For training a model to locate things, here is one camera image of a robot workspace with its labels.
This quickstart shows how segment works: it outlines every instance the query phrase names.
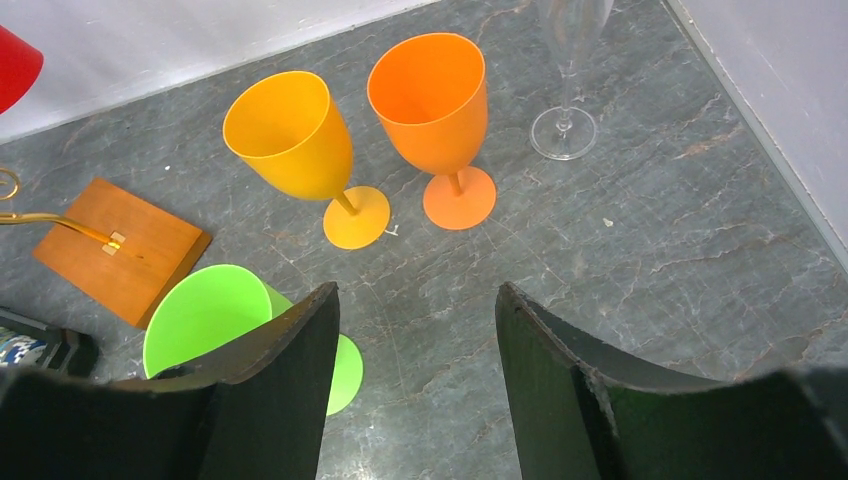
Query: brass lamp arm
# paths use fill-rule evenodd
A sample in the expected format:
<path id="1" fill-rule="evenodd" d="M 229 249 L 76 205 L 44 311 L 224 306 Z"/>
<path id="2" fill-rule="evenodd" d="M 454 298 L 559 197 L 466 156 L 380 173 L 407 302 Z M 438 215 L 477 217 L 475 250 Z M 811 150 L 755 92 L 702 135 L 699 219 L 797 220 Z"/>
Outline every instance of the brass lamp arm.
<path id="1" fill-rule="evenodd" d="M 109 238 L 108 235 L 98 232 L 93 228 L 86 227 L 79 222 L 70 218 L 56 215 L 55 213 L 11 213 L 0 212 L 0 225 L 21 225 L 24 223 L 43 223 L 52 222 L 57 225 L 62 225 L 75 230 L 83 235 L 90 237 L 103 245 L 108 245 L 115 250 L 121 248 L 121 244 Z"/>
<path id="2" fill-rule="evenodd" d="M 11 170 L 6 168 L 0 168 L 0 175 L 6 175 L 12 179 L 12 191 L 6 195 L 0 196 L 0 200 L 9 200 L 14 197 L 21 187 L 21 181 L 17 175 Z M 0 185 L 6 185 L 9 182 L 3 181 L 0 179 Z M 97 230 L 86 227 L 85 225 L 71 220 L 70 218 L 63 217 L 61 215 L 56 215 L 54 213 L 13 213 L 13 212 L 0 212 L 0 225 L 21 225 L 24 223 L 43 223 L 43 222 L 51 222 L 57 225 L 62 225 L 64 227 L 68 227 L 71 230 L 82 233 L 83 235 L 97 240 L 102 245 L 113 248 L 114 250 L 118 250 L 121 248 L 121 244 L 119 239 L 111 238 L 108 235 L 105 235 Z"/>

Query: yellow plastic wine glass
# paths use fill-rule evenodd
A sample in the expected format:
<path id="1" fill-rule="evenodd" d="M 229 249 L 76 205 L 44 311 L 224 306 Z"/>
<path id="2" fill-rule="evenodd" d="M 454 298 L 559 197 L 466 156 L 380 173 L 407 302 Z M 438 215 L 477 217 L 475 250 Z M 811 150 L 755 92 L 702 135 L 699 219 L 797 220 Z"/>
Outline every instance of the yellow plastic wine glass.
<path id="1" fill-rule="evenodd" d="M 314 73 L 272 75 L 239 96 L 224 118 L 224 142 L 278 190 L 302 200 L 333 199 L 324 233 L 354 250 L 389 223 L 389 200 L 373 187 L 345 190 L 353 143 L 327 84 Z"/>

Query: white wall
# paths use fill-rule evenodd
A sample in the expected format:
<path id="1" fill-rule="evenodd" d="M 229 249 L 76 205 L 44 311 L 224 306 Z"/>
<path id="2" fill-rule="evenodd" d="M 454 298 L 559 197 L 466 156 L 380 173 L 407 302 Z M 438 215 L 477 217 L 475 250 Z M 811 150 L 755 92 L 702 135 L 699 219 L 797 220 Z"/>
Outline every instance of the white wall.
<path id="1" fill-rule="evenodd" d="M 669 3 L 756 116 L 755 130 L 776 146 L 778 168 L 848 269 L 848 1 Z"/>
<path id="2" fill-rule="evenodd" d="M 45 55 L 0 143 L 431 1 L 0 0 Z"/>

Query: red object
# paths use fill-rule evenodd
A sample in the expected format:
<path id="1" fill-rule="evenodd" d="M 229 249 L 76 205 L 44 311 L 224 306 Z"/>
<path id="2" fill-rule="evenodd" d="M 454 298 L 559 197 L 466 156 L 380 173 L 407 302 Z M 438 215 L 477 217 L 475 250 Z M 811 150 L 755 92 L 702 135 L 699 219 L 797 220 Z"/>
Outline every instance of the red object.
<path id="1" fill-rule="evenodd" d="M 0 27 L 0 113 L 8 110 L 35 83 L 44 55 Z"/>

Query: wooden block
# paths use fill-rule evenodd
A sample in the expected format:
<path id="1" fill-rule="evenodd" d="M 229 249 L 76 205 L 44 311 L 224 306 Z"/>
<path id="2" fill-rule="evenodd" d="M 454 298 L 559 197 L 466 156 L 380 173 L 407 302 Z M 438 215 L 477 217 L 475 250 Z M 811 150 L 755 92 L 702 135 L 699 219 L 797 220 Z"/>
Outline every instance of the wooden block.
<path id="1" fill-rule="evenodd" d="M 55 226 L 33 256 L 130 325 L 145 329 L 165 295 L 191 271 L 212 237 L 95 178 L 65 216 L 126 239 L 110 255 L 99 242 Z"/>

